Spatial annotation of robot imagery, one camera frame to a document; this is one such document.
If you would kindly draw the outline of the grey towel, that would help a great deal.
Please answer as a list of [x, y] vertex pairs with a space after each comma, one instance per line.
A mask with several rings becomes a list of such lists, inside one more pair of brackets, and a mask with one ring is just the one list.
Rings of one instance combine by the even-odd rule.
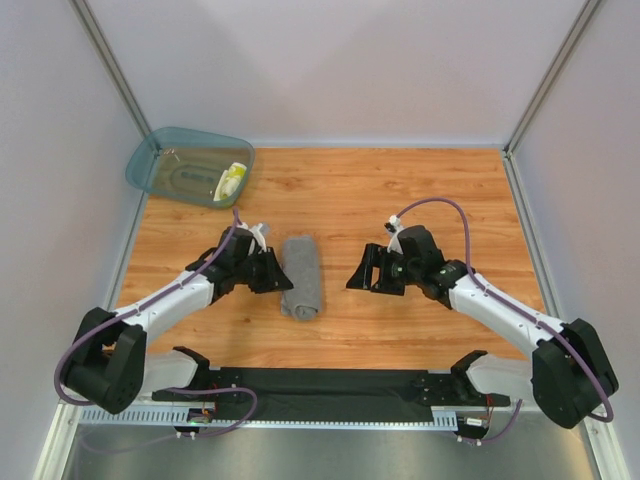
[[297, 321], [311, 321], [323, 308], [323, 284], [316, 242], [309, 235], [288, 238], [282, 248], [282, 269], [293, 288], [282, 293], [281, 312]]

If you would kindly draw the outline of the yellow green patterned towel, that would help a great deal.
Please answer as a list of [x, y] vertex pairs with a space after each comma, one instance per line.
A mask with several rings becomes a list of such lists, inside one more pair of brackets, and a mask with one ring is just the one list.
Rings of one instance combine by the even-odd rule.
[[225, 169], [216, 186], [213, 200], [219, 202], [230, 198], [242, 183], [246, 171], [246, 165], [240, 162], [234, 162]]

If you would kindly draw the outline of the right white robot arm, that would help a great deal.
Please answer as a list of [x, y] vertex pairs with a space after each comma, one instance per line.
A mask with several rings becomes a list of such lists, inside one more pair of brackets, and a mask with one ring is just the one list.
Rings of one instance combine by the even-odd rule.
[[515, 346], [524, 360], [474, 351], [452, 374], [474, 395], [530, 401], [571, 429], [604, 404], [619, 383], [595, 328], [543, 314], [497, 290], [461, 260], [446, 259], [432, 234], [416, 225], [394, 230], [388, 245], [366, 245], [347, 288], [401, 296], [409, 286], [466, 315]]

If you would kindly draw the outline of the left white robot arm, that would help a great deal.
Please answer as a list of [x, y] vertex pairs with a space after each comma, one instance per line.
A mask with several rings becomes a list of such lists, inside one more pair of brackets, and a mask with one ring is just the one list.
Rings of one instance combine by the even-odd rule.
[[151, 354], [148, 347], [238, 285], [255, 294], [292, 289], [266, 243], [267, 232], [263, 223], [233, 225], [218, 246], [205, 251], [159, 291], [115, 311], [96, 307], [87, 312], [56, 368], [57, 392], [71, 390], [68, 402], [118, 414], [139, 396], [159, 391], [194, 395], [206, 390], [209, 362], [203, 355], [186, 347]]

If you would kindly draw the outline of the teal transparent plastic tub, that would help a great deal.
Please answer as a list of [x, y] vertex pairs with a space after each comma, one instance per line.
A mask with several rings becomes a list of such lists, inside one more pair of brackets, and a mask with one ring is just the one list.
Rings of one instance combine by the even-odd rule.
[[[164, 127], [147, 135], [125, 170], [128, 183], [150, 195], [213, 209], [232, 207], [244, 187], [255, 160], [253, 146], [245, 140], [179, 127]], [[232, 163], [247, 171], [228, 199], [213, 200], [216, 186]]]

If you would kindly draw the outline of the aluminium front rail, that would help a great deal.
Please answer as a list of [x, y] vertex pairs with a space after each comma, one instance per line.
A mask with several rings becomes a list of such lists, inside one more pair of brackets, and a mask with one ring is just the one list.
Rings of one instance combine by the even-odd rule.
[[533, 401], [555, 424], [570, 429], [617, 389], [605, 369], [587, 375], [565, 356], [536, 355], [531, 363], [504, 360], [488, 372], [493, 356], [476, 350], [448, 372], [287, 368], [211, 368], [207, 359], [183, 351], [187, 379], [167, 373], [154, 379], [140, 367], [73, 366], [63, 370], [65, 386], [111, 414], [136, 399], [214, 404], [221, 419], [239, 413], [241, 403], [257, 402], [254, 418], [271, 422], [430, 421], [433, 408], [506, 407]]

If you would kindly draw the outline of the right aluminium frame post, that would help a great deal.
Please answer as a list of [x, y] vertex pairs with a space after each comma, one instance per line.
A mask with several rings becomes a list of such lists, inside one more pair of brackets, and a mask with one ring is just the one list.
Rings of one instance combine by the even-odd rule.
[[579, 43], [604, 4], [605, 1], [603, 0], [587, 0], [583, 2], [511, 136], [505, 143], [503, 153], [506, 156], [513, 155], [524, 140], [531, 125], [569, 64], [571, 57], [577, 50]]

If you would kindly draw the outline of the aluminium frame post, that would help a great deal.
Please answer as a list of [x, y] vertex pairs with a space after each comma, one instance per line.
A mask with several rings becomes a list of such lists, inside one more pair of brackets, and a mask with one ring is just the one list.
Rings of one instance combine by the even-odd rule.
[[513, 155], [524, 140], [531, 125], [569, 64], [571, 57], [577, 50], [579, 43], [604, 4], [605, 1], [603, 0], [587, 0], [583, 2], [511, 136], [505, 143], [503, 153], [506, 156]]
[[99, 21], [86, 0], [70, 0], [70, 6], [82, 25], [95, 53], [116, 88], [129, 116], [142, 137], [151, 133], [149, 122], [126, 79]]

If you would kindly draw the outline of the left aluminium frame post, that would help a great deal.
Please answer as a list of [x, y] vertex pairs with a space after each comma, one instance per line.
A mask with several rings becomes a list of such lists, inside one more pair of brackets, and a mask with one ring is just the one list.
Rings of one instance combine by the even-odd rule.
[[99, 21], [86, 0], [70, 0], [70, 6], [82, 25], [95, 53], [116, 88], [129, 116], [142, 137], [151, 133], [149, 122], [126, 79]]

